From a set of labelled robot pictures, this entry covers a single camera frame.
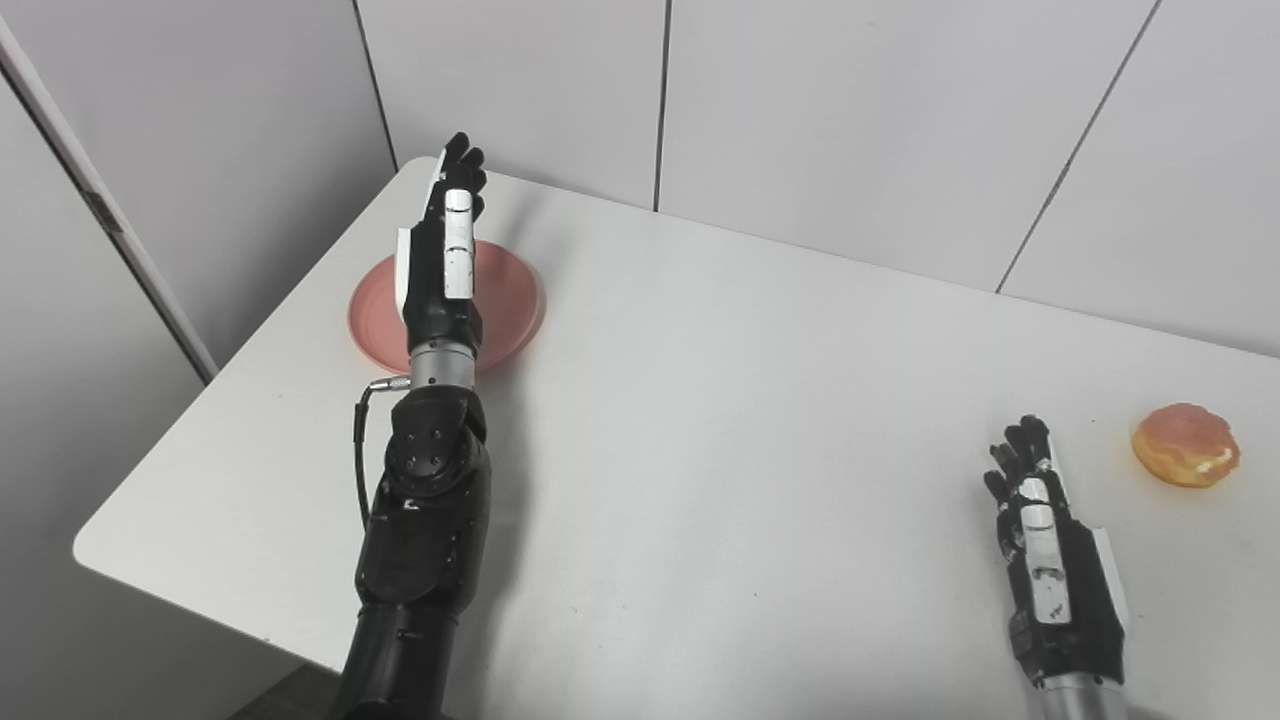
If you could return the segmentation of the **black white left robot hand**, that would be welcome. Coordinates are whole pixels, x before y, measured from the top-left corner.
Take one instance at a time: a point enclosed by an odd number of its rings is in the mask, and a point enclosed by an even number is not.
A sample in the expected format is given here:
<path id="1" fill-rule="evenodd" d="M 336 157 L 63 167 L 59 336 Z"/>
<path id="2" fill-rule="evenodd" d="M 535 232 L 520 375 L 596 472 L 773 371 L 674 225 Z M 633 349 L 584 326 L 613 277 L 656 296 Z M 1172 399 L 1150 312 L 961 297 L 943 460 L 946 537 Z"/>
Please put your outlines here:
<path id="1" fill-rule="evenodd" d="M 407 348 L 483 342 L 475 304 L 475 220 L 485 208 L 484 152 L 465 132 L 453 135 L 436 159 L 421 219 L 398 229 L 396 302 L 407 331 Z"/>

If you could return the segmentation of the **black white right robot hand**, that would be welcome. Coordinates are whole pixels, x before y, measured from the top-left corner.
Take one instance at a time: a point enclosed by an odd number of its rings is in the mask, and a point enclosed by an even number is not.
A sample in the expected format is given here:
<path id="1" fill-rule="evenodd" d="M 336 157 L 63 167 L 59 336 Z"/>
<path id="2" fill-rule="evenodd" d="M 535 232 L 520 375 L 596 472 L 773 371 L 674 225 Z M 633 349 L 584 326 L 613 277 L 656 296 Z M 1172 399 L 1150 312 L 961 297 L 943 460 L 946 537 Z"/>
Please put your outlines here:
<path id="1" fill-rule="evenodd" d="M 1124 685 L 1123 592 L 1108 539 L 1080 521 L 1055 462 L 1050 429 L 1024 415 L 991 445 L 983 475 L 1012 597 L 1007 635 L 1036 688 L 1061 676 Z"/>

